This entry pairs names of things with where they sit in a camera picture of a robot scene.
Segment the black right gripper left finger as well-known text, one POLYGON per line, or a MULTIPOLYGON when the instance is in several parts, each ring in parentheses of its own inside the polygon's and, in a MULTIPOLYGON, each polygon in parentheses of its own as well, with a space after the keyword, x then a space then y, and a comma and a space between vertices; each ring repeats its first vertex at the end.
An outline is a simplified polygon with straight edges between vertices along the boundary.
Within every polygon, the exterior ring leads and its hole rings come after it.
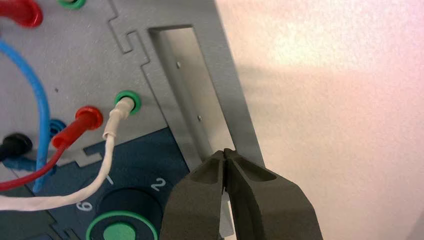
POLYGON ((161 223, 161 240, 220 240, 226 158, 216 151, 173 188, 161 223))

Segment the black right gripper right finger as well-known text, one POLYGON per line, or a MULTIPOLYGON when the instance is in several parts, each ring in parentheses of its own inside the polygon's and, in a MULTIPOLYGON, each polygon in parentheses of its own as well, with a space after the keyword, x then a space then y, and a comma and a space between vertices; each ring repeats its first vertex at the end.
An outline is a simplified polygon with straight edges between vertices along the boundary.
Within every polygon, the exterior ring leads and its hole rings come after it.
POLYGON ((224 150, 225 190, 238 240, 321 240, 314 207, 294 182, 224 150))

